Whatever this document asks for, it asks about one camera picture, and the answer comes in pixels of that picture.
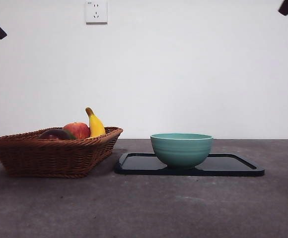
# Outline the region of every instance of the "black tray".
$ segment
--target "black tray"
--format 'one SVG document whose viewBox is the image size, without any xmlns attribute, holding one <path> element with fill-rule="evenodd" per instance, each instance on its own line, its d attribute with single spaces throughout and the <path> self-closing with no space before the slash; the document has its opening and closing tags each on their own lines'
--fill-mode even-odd
<svg viewBox="0 0 288 238">
<path fill-rule="evenodd" d="M 123 175 L 262 176 L 264 169 L 233 154 L 209 154 L 192 169 L 170 169 L 152 153 L 125 153 L 115 170 Z"/>
</svg>

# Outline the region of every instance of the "wicker basket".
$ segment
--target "wicker basket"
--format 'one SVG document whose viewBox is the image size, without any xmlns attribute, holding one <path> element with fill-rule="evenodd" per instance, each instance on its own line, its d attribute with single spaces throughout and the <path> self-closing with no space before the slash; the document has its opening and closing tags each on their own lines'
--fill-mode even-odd
<svg viewBox="0 0 288 238">
<path fill-rule="evenodd" d="M 53 128 L 0 137 L 0 162 L 8 175 L 82 178 L 112 154 L 123 131 L 118 127 L 106 127 L 105 135 L 92 139 L 38 139 L 41 133 Z"/>
</svg>

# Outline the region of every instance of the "yellow banana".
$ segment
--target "yellow banana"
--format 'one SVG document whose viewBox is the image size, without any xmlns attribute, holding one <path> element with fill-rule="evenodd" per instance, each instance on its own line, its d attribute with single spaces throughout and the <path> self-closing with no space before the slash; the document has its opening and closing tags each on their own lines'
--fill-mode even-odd
<svg viewBox="0 0 288 238">
<path fill-rule="evenodd" d="M 105 129 L 102 122 L 95 116 L 91 108 L 85 109 L 89 116 L 90 137 L 94 138 L 105 134 Z"/>
</svg>

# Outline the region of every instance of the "teal ceramic bowl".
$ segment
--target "teal ceramic bowl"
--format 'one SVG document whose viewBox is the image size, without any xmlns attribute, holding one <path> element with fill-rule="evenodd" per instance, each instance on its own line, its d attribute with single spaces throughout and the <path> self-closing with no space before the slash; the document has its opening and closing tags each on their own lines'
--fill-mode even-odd
<svg viewBox="0 0 288 238">
<path fill-rule="evenodd" d="M 210 153 L 213 137 L 202 134 L 168 133 L 150 136 L 157 158 L 169 168 L 193 168 Z"/>
</svg>

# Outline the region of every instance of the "apple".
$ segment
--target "apple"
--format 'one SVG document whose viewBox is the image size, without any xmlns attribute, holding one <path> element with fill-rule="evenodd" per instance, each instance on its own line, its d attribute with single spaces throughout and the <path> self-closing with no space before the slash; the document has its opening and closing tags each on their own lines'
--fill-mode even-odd
<svg viewBox="0 0 288 238">
<path fill-rule="evenodd" d="M 67 131 L 61 129 L 50 129 L 43 132 L 38 139 L 58 139 L 58 140 L 72 140 L 75 139 Z"/>
<path fill-rule="evenodd" d="M 90 136 L 90 129 L 83 122 L 72 122 L 63 127 L 63 130 L 71 132 L 77 139 L 86 139 Z"/>
</svg>

